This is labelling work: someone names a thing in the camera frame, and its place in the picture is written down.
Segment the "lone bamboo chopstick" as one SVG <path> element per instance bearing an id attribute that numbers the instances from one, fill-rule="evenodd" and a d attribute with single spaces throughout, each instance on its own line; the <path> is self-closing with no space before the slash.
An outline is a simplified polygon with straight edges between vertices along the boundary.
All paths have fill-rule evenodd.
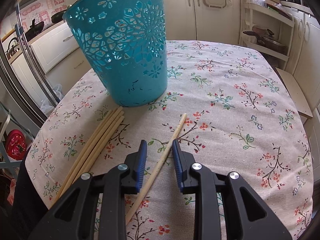
<path id="1" fill-rule="evenodd" d="M 171 136 L 171 138 L 170 138 L 170 140 L 169 140 L 164 152 L 162 153 L 159 161 L 157 162 L 157 164 L 156 164 L 155 168 L 153 169 L 151 175 L 149 176 L 147 182 L 145 183 L 145 185 L 141 189 L 141 191 L 140 191 L 136 201 L 134 202 L 133 206 L 131 207 L 131 209 L 126 214 L 125 225 L 129 224 L 129 222 L 132 219 L 133 215 L 135 214 L 135 212 L 140 207 L 141 202 L 144 200 L 144 198 L 148 194 L 150 188 L 152 187 L 153 182 L 155 181 L 156 177 L 158 176 L 158 174 L 159 174 L 164 162 L 166 161 L 166 159 L 167 159 L 167 157 L 169 155 L 170 149 L 172 147 L 172 143 L 173 143 L 173 141 L 175 139 L 177 139 L 177 137 L 178 137 L 178 135 L 179 135 L 179 133 L 180 133 L 182 127 L 183 127 L 183 124 L 184 124 L 186 118 L 187 118 L 187 113 L 182 114 L 182 116 L 180 118 L 180 121 L 178 123 L 178 126 L 174 130 L 174 133 Z"/>

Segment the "cream kitchen cabinets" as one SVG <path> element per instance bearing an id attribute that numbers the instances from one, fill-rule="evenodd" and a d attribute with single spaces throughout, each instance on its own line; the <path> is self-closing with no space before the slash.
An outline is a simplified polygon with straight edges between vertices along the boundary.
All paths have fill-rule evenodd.
<path id="1" fill-rule="evenodd" d="M 76 82 L 92 69 L 67 22 L 64 13 L 78 0 L 23 0 L 20 10 L 24 33 L 33 19 L 44 21 L 43 31 L 28 43 L 31 46 L 52 89 L 62 86 L 67 93 Z M 171 40 L 208 41 L 240 45 L 240 0 L 163 0 L 165 14 L 166 52 Z M 289 62 L 284 69 L 292 74 L 311 108 L 319 103 L 319 23 L 304 10 L 285 7 L 297 24 Z M 15 13 L 1 25 L 15 26 Z M 36 82 L 22 50 L 10 59 L 15 73 L 31 98 L 41 104 L 48 100 Z"/>

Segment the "white storage trolley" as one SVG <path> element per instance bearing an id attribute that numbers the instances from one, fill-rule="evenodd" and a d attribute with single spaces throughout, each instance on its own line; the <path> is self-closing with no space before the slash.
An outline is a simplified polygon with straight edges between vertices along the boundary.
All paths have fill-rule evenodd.
<path id="1" fill-rule="evenodd" d="M 271 0 L 240 0 L 240 5 L 239 44 L 259 51 L 284 70 L 297 27 L 293 15 Z"/>

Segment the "bamboo chopstick three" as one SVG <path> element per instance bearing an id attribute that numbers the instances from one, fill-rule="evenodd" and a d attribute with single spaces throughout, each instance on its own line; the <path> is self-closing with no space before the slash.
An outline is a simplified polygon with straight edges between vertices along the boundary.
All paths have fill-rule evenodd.
<path id="1" fill-rule="evenodd" d="M 111 135 L 118 129 L 123 120 L 124 111 L 121 106 L 105 116 L 103 122 L 95 129 L 68 172 L 57 194 L 57 199 L 80 177 L 81 173 L 86 173 L 90 170 L 97 156 L 101 153 Z"/>

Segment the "teal perforated plastic basket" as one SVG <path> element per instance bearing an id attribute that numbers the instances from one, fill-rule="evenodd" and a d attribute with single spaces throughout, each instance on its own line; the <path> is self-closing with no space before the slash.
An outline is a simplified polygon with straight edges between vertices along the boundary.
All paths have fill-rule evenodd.
<path id="1" fill-rule="evenodd" d="M 137 107 L 164 93 L 163 0 L 78 0 L 63 19 L 115 103 Z"/>

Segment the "wooden board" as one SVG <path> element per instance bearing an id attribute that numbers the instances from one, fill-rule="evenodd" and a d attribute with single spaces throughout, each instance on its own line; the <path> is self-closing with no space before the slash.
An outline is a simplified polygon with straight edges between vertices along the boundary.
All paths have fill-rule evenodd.
<path id="1" fill-rule="evenodd" d="M 291 96 L 292 101 L 295 103 L 296 109 L 300 116 L 303 116 L 307 119 L 312 119 L 313 114 L 309 104 L 293 75 L 279 68 L 276 68 L 276 71 L 285 85 L 289 95 Z"/>

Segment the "black frying pan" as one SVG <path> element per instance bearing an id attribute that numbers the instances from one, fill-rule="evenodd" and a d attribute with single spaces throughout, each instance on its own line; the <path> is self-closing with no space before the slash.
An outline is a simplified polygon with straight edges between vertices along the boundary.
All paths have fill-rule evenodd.
<path id="1" fill-rule="evenodd" d="M 35 19 L 32 20 L 31 26 L 29 30 L 25 33 L 25 37 L 27 41 L 29 42 L 33 38 L 35 38 L 37 35 L 39 35 L 44 28 L 44 21 L 41 21 L 39 23 L 35 23 Z"/>

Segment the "floral tablecloth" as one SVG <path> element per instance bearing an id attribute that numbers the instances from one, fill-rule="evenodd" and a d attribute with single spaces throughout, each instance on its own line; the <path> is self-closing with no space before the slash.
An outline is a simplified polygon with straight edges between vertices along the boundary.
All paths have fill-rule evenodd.
<path id="1" fill-rule="evenodd" d="M 303 123 L 277 74 L 253 50 L 213 42 L 170 41 L 167 90 L 124 121 L 91 168 L 107 172 L 148 144 L 144 175 L 159 161 L 181 115 L 181 149 L 213 172 L 238 172 L 298 239 L 311 222 L 313 174 Z M 116 104 L 88 71 L 41 127 L 25 166 L 50 207 L 89 138 Z"/>

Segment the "red round object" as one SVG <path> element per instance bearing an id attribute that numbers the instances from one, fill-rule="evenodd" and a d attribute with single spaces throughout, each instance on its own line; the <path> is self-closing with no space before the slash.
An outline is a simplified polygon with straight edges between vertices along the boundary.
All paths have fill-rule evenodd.
<path id="1" fill-rule="evenodd" d="M 22 160 L 27 151 L 26 140 L 23 133 L 18 129 L 13 129 L 5 141 L 5 151 L 14 160 Z"/>

